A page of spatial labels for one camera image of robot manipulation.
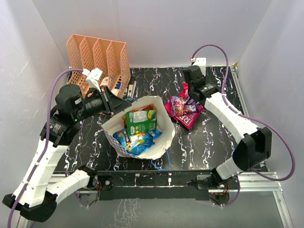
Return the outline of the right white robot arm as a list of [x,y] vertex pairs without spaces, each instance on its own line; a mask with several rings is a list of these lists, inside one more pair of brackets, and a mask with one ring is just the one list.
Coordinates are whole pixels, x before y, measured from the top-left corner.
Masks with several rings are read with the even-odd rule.
[[188,84],[188,94],[206,110],[213,113],[234,137],[237,147],[231,158],[211,171],[210,176],[191,181],[196,188],[205,185],[223,188],[232,177],[250,170],[271,155],[272,133],[267,127],[260,128],[229,103],[214,83],[206,83],[199,66],[183,69]]

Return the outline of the rainbow candy bag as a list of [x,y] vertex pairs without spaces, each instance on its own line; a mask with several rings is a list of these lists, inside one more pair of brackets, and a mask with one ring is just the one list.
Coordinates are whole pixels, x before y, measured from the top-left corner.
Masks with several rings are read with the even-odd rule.
[[157,126],[157,111],[139,110],[129,111],[123,116],[125,128],[128,136],[144,133],[156,129]]

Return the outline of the purple Fox's candy bag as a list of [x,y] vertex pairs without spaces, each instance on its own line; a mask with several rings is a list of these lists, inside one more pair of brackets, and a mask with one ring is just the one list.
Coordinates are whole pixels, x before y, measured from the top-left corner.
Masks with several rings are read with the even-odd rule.
[[203,106],[188,95],[171,96],[169,99],[169,110],[171,116],[183,116],[186,114],[200,113],[203,111]]

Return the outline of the orange candy bag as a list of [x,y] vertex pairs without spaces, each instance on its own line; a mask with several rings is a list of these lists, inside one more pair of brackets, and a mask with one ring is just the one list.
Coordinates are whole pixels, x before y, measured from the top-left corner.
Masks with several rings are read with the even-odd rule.
[[156,110],[153,104],[146,105],[144,107],[136,108],[131,110],[131,112],[145,111],[145,110]]

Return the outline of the pink chips bag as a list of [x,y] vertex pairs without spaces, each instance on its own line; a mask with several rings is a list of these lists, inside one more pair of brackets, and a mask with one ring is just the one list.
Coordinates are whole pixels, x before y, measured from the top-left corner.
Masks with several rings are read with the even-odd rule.
[[[183,90],[181,91],[181,93],[178,96],[184,96],[184,95],[188,95],[188,84],[187,83],[183,83]],[[164,107],[170,117],[172,117],[174,120],[180,122],[188,130],[190,130],[192,128],[192,126],[194,125],[195,121],[198,119],[198,117],[201,113],[200,112],[200,113],[196,113],[196,114],[186,114],[183,116],[171,116],[171,112],[169,110],[169,101]]]

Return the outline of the blue checkered paper bag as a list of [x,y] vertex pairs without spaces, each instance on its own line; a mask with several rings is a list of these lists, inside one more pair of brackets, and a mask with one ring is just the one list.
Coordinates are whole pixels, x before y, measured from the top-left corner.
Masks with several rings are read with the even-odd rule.
[[158,166],[155,160],[170,156],[175,136],[174,125],[160,96],[126,98],[128,105],[102,125],[107,140],[120,157],[150,160],[160,171],[171,167]]

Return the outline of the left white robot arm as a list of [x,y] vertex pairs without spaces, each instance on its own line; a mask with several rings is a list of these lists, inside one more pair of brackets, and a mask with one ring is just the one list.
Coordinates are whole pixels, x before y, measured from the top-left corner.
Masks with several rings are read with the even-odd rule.
[[131,102],[114,95],[107,86],[90,88],[82,95],[78,85],[63,86],[55,97],[56,105],[47,114],[33,161],[19,187],[5,195],[2,202],[11,210],[18,210],[27,220],[45,222],[57,205],[78,189],[94,189],[97,172],[86,165],[61,181],[49,185],[57,164],[80,130],[80,121],[99,113],[118,114]]

